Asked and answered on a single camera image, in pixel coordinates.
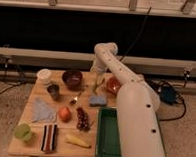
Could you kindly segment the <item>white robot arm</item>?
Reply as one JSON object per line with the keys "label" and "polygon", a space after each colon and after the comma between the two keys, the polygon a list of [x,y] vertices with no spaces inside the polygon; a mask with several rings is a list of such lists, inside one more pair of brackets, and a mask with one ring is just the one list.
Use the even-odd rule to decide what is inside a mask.
{"label": "white robot arm", "polygon": [[122,157],[166,157],[156,113],[159,95],[143,77],[116,57],[116,43],[94,46],[92,68],[97,73],[109,70],[121,84],[116,97],[118,132]]}

